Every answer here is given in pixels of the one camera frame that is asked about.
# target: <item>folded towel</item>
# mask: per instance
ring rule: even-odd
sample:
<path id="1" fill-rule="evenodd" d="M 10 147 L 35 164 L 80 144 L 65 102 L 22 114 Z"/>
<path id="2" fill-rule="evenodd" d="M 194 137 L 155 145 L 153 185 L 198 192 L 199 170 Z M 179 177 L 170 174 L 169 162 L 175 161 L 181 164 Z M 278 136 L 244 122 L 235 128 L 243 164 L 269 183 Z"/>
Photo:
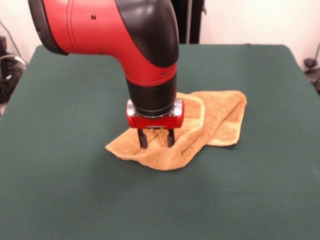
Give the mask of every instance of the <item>folded towel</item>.
<path id="1" fill-rule="evenodd" d="M 168 148 L 165 129 L 145 129 L 148 148 L 140 147 L 137 130 L 128 129 L 105 148 L 122 160 L 136 161 L 152 169 L 168 171 L 185 167 L 205 146 L 231 146 L 240 138 L 246 96 L 239 91 L 178 93 L 185 115 L 175 129 L 175 144 Z"/>

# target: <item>green tablecloth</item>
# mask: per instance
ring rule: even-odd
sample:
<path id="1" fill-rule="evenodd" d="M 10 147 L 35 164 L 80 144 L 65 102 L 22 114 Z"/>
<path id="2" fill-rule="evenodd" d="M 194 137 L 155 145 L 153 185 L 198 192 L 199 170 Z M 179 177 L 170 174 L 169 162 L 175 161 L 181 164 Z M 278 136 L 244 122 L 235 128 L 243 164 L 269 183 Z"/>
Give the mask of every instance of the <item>green tablecloth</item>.
<path id="1" fill-rule="evenodd" d="M 245 93 L 240 141 L 155 171 L 105 150 L 120 64 L 37 48 L 0 121 L 0 239 L 319 240 L 320 99 L 290 50 L 182 45 L 178 90 Z"/>

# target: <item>cable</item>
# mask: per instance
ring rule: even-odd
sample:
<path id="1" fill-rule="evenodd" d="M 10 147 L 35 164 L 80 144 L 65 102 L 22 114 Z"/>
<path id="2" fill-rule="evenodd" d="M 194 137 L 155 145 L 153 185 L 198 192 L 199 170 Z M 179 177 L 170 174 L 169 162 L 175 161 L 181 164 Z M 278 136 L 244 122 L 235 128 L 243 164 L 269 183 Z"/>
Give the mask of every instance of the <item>cable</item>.
<path id="1" fill-rule="evenodd" d="M 316 49 L 316 54 L 315 54 L 315 57 L 314 57 L 315 60 L 317 60 L 317 58 L 319 56 L 319 50 L 320 50 L 320 42 L 319 42 L 318 48 Z"/>
<path id="2" fill-rule="evenodd" d="M 0 20 L 0 25 L 1 25 L 1 26 L 3 27 L 3 29 L 8 33 L 9 38 L 11 39 L 11 42 L 12 42 L 12 44 L 13 44 L 16 52 L 18 53 L 19 57 L 21 57 L 21 53 L 20 53 L 19 49 L 17 48 L 17 45 L 16 45 L 14 39 L 12 38 L 11 33 L 10 33 L 9 30 L 5 27 L 5 25 L 2 23 L 1 20 Z"/>
<path id="3" fill-rule="evenodd" d="M 17 56 L 14 54 L 0 56 L 0 61 L 3 59 L 7 59 L 7 58 L 13 58 L 13 59 L 17 60 L 18 62 L 22 63 L 23 65 L 25 65 L 26 67 L 28 66 L 28 63 L 25 60 L 23 60 L 20 56 Z"/>

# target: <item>black joint cover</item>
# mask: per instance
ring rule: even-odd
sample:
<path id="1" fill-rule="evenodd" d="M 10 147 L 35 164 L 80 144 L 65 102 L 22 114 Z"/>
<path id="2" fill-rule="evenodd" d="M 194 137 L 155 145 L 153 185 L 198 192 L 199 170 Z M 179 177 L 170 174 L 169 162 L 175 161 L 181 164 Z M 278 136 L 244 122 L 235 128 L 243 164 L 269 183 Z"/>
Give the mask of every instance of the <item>black joint cover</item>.
<path id="1" fill-rule="evenodd" d="M 139 86 L 126 81 L 136 112 L 147 118 L 169 114 L 177 97 L 177 75 L 157 86 Z"/>
<path id="2" fill-rule="evenodd" d="M 179 30 L 170 0 L 115 0 L 132 40 L 152 64 L 166 68 L 178 61 Z"/>

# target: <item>white wall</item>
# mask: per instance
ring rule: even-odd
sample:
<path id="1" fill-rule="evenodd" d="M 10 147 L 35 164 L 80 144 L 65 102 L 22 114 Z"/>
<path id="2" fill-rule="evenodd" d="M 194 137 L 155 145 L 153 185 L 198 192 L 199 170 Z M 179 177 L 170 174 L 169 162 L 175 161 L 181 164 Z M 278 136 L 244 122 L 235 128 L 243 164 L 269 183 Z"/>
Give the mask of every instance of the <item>white wall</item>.
<path id="1" fill-rule="evenodd" d="M 205 0 L 205 5 L 202 44 L 284 44 L 303 66 L 304 58 L 313 57 L 320 42 L 320 0 Z M 41 42 L 28 1 L 0 0 L 0 19 L 29 61 Z"/>
<path id="2" fill-rule="evenodd" d="M 284 44 L 302 67 L 320 42 L 320 0 L 205 0 L 202 44 Z"/>
<path id="3" fill-rule="evenodd" d="M 0 0 L 0 20 L 11 32 L 22 57 L 29 61 L 41 41 L 33 25 L 28 0 Z M 8 52 L 16 54 L 9 36 L 1 26 L 0 34 L 7 37 Z"/>

